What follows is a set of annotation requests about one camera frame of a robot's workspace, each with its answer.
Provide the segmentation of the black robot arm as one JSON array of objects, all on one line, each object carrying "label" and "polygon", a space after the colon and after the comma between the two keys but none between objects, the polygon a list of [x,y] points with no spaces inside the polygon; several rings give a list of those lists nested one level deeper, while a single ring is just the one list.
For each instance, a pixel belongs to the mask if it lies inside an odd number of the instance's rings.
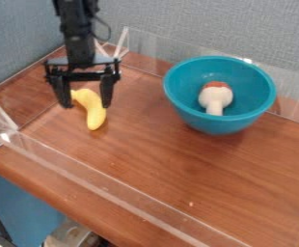
[{"label": "black robot arm", "polygon": [[57,102],[62,108],[72,107],[70,82],[98,81],[101,106],[108,108],[113,87],[121,78],[121,60],[94,54],[93,20],[105,25],[97,17],[97,0],[52,0],[60,19],[65,57],[43,62],[45,79],[52,86]]}]

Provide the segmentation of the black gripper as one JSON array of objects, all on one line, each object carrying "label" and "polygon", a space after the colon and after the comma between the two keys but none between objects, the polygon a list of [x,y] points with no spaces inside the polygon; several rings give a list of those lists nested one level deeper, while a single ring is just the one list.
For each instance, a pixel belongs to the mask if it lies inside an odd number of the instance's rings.
[{"label": "black gripper", "polygon": [[108,108],[110,105],[114,84],[120,79],[121,60],[94,54],[92,27],[89,20],[61,19],[58,29],[66,56],[46,60],[43,63],[45,78],[62,108],[72,107],[68,81],[100,80],[101,106]]}]

